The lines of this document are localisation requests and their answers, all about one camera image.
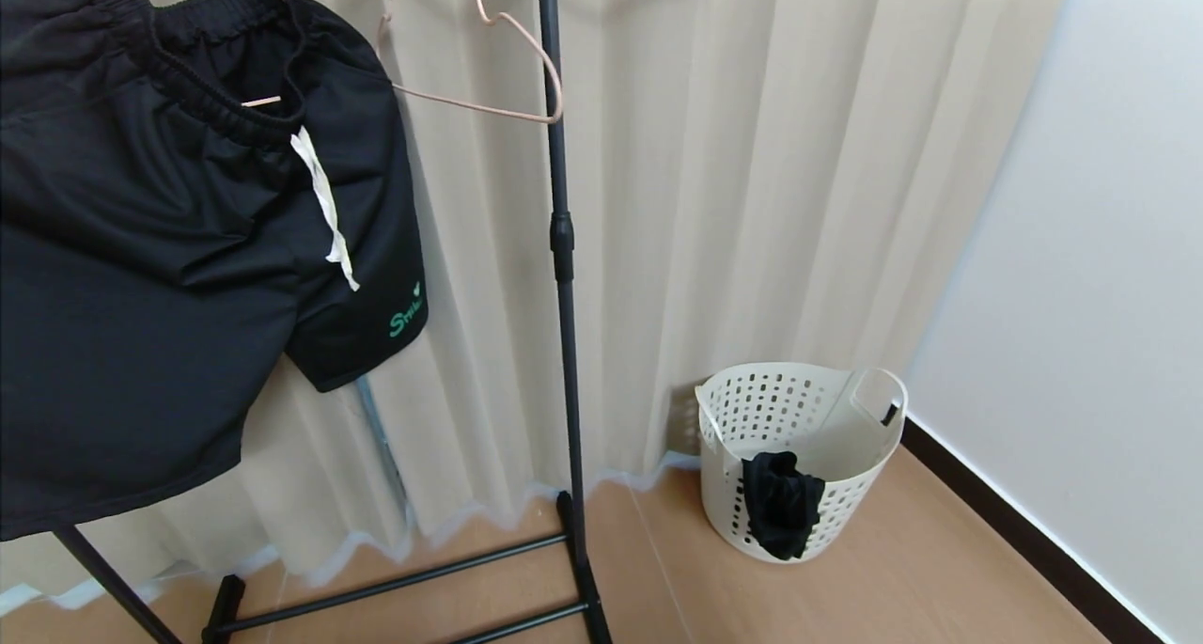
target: laundry basket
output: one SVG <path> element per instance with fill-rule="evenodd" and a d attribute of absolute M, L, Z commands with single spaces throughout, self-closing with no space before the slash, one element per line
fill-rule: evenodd
<path fill-rule="evenodd" d="M 695 394 L 705 442 L 706 516 L 740 551 L 780 565 L 813 559 L 835 540 L 897 448 L 907 403 L 906 386 L 885 370 L 847 372 L 798 362 L 730 367 Z M 897 410 L 890 412 L 890 404 Z M 774 557 L 748 528 L 743 459 L 764 451 L 794 451 L 798 472 L 826 483 L 801 557 Z"/>

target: curtain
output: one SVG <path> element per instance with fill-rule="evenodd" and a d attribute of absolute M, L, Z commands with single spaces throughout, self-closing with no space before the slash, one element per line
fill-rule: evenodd
<path fill-rule="evenodd" d="M 544 110 L 538 58 L 470 0 L 319 1 L 369 40 L 387 5 L 399 83 Z M 538 33 L 537 0 L 485 2 Z M 692 386 L 719 368 L 906 367 L 1060 2 L 559 1 L 591 483 L 683 448 Z M 403 110 L 432 311 L 366 378 L 386 439 L 356 388 L 319 395 L 282 360 L 238 468 L 84 526 L 128 579 L 179 560 L 223 573 L 268 544 L 309 572 L 352 532 L 402 548 L 476 506 L 512 519 L 537 483 L 567 486 L 546 131 Z M 85 579 L 48 537 L 5 544 L 2 567 L 4 587 Z"/>

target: black shorts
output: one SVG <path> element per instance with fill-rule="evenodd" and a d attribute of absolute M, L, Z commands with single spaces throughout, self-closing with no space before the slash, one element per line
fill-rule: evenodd
<path fill-rule="evenodd" d="M 2 539 L 233 467 L 284 351 L 327 391 L 421 331 L 397 100 L 325 6 L 0 0 L 0 40 Z"/>

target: garment rack pole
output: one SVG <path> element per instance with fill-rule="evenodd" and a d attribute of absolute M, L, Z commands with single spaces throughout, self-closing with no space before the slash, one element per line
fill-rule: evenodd
<path fill-rule="evenodd" d="M 559 69 L 559 6 L 558 0 L 539 0 L 539 28 L 543 35 L 543 48 Z M 544 87 L 547 95 L 547 107 L 556 104 L 551 79 L 544 75 Z M 238 603 L 245 589 L 242 579 L 227 575 L 221 580 L 214 599 L 208 626 L 201 632 L 202 644 L 229 644 L 233 633 L 260 627 L 284 619 L 297 618 L 322 609 L 328 609 L 391 592 L 402 587 L 438 579 L 451 573 L 508 560 L 525 553 L 564 543 L 568 549 L 576 581 L 577 599 L 571 604 L 550 608 L 540 614 L 520 619 L 509 624 L 494 626 L 484 632 L 456 640 L 454 644 L 485 644 L 523 632 L 541 625 L 557 621 L 575 614 L 583 614 L 585 628 L 592 644 L 611 644 L 610 631 L 602 610 L 593 569 L 589 566 L 588 549 L 585 544 L 585 481 L 581 466 L 581 419 L 580 386 L 576 378 L 576 325 L 573 308 L 573 218 L 568 212 L 568 172 L 564 161 L 564 125 L 563 120 L 547 125 L 547 152 L 551 170 L 551 252 L 556 277 L 556 294 L 559 305 L 561 353 L 564 366 L 564 408 L 568 427 L 568 460 L 571 475 L 571 494 L 562 491 L 556 500 L 556 512 L 559 514 L 563 532 L 531 540 L 509 548 L 467 557 L 457 562 L 434 567 L 425 572 L 389 579 L 383 583 L 350 590 L 339 595 L 313 599 L 283 609 L 238 619 Z M 367 383 L 360 384 L 361 392 L 369 392 Z M 100 585 L 142 626 L 155 644 L 182 644 L 167 626 L 155 616 L 154 611 L 138 598 L 132 587 L 105 561 L 77 527 L 67 527 L 54 532 L 79 563 L 96 579 Z"/>

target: empty hanger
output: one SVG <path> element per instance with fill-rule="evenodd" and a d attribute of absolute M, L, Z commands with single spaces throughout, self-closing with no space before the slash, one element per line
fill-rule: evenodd
<path fill-rule="evenodd" d="M 475 0 L 475 1 L 476 1 L 478 14 L 480 14 L 480 19 L 482 23 L 486 24 L 486 26 L 493 26 L 493 24 L 497 24 L 498 22 L 505 22 L 508 24 L 511 24 L 511 26 L 514 26 L 515 30 L 517 30 L 517 33 L 521 33 L 523 39 L 527 41 L 527 45 L 529 45 L 531 48 L 535 49 L 535 53 L 539 55 L 540 60 L 543 60 L 543 66 L 547 72 L 547 77 L 551 78 L 552 91 L 556 96 L 556 108 L 552 111 L 551 116 L 538 116 L 534 113 L 521 113 L 517 112 L 516 110 L 493 108 L 492 105 L 479 105 L 479 104 L 472 104 L 472 101 L 461 101 L 458 99 L 450 99 L 450 96 L 438 96 L 433 94 L 427 94 L 425 91 L 417 91 L 415 90 L 415 88 L 401 87 L 397 83 L 392 83 L 392 87 L 396 88 L 396 90 L 398 91 L 404 91 L 405 94 L 413 96 L 421 96 L 421 99 L 428 99 L 431 101 L 442 101 L 442 104 L 458 105 L 458 107 L 461 108 L 480 110 L 481 113 L 491 113 L 493 116 L 502 116 L 506 118 L 518 118 L 518 120 L 529 120 L 533 123 L 541 123 L 544 125 L 551 125 L 558 123 L 559 118 L 563 117 L 564 113 L 564 88 L 563 83 L 561 83 L 559 71 L 556 70 L 555 63 L 551 63 L 551 58 L 547 57 L 546 52 L 544 52 L 543 46 L 539 45 L 539 41 L 534 40 L 534 36 L 532 36 L 531 33 L 522 26 L 522 24 L 517 23 L 517 20 L 514 17 L 510 17 L 510 14 L 506 13 L 506 11 L 498 11 L 496 17 L 490 17 L 490 14 L 485 11 L 485 1 L 482 0 Z M 380 49 L 384 45 L 384 36 L 387 33 L 387 23 L 392 22 L 392 12 L 391 10 L 389 10 L 391 2 L 392 0 L 387 0 L 385 5 L 385 13 L 383 14 L 383 17 L 380 17 L 380 24 L 377 28 L 377 45 L 375 45 L 377 57 L 380 55 Z M 279 96 L 267 96 L 267 99 L 245 101 L 245 104 L 243 105 L 250 108 L 255 107 L 255 105 L 275 104 L 275 101 L 279 100 L 280 100 Z"/>

